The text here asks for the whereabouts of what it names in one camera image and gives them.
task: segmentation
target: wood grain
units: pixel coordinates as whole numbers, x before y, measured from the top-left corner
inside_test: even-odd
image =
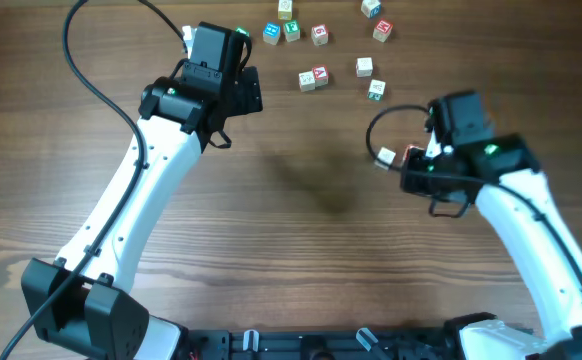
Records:
[[[132,294],[191,328],[437,325],[473,311],[539,330],[506,250],[476,211],[431,219],[364,148],[383,107],[476,88],[498,131],[521,132],[549,174],[582,245],[582,1],[383,3],[386,44],[358,1],[298,1],[305,32],[327,46],[259,35],[274,2],[166,5],[176,24],[209,21],[254,34],[265,111],[227,121],[227,151],[209,149],[183,181],[143,254]],[[123,122],[70,73],[67,7],[0,8],[0,351],[28,313],[19,279],[50,260],[95,205],[128,144]],[[86,6],[71,49],[90,80],[136,116],[145,85],[180,57],[173,33],[141,6]],[[382,103],[355,60],[373,57]],[[331,72],[300,93],[297,74]],[[426,143],[417,114],[387,117],[377,146]],[[15,358],[79,358],[28,334]]]

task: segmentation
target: small cube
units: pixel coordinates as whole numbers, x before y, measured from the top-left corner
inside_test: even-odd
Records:
[[[237,28],[235,28],[235,32],[238,32],[238,33],[240,33],[240,34],[244,34],[244,35],[246,35],[247,37],[249,36],[249,32],[248,32],[248,31],[246,31],[245,29],[243,29],[243,28],[239,27],[239,26],[238,26]]]
[[[355,64],[355,74],[358,77],[371,76],[373,74],[373,60],[371,58],[358,58]]]
[[[371,100],[380,101],[382,100],[382,95],[384,95],[384,87],[386,83],[380,80],[371,80],[371,86],[369,86],[369,94],[367,97]]]
[[[375,26],[375,29],[373,29],[373,38],[385,42],[389,38],[389,35],[391,35],[392,29],[393,24],[382,19],[378,22],[378,25]]]
[[[313,77],[315,78],[315,86],[323,86],[329,83],[329,71],[324,65],[319,65],[313,68]]]
[[[300,39],[300,25],[298,25],[296,20],[284,24],[284,36],[288,42]]]
[[[380,1],[379,0],[363,0],[362,1],[362,13],[366,15],[369,19],[378,15],[380,13]]]
[[[280,40],[280,25],[268,23],[267,27],[264,28],[264,42],[277,45],[278,40]]]
[[[313,77],[313,71],[300,73],[300,91],[305,92],[309,90],[315,90],[315,77]]]
[[[278,19],[291,20],[293,18],[293,0],[278,1]]]
[[[329,29],[324,24],[311,28],[311,39],[315,46],[324,45],[329,42]]]

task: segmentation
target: wooden tabletop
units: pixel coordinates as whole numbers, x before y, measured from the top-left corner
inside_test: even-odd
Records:
[[[440,325],[478,311],[539,330],[506,250],[476,210],[432,219],[399,177],[374,166],[364,133],[383,107],[452,91],[484,96],[499,133],[520,132],[582,246],[582,1],[385,1],[387,43],[360,1],[295,2],[304,32],[262,40],[277,3],[162,9],[178,25],[241,26],[254,41],[264,111],[227,120],[230,150],[208,149],[156,226],[132,295],[190,328],[356,329]],[[28,312],[20,276],[50,261],[89,215],[131,134],[70,72],[67,7],[0,8],[0,351]],[[326,46],[310,27],[324,23]],[[174,34],[136,5],[86,6],[71,26],[79,68],[132,118],[147,84],[181,58]],[[385,98],[355,76],[372,57]],[[298,73],[328,67],[301,93]],[[387,116],[376,146],[426,144],[422,116]],[[80,358],[29,333],[14,358]]]

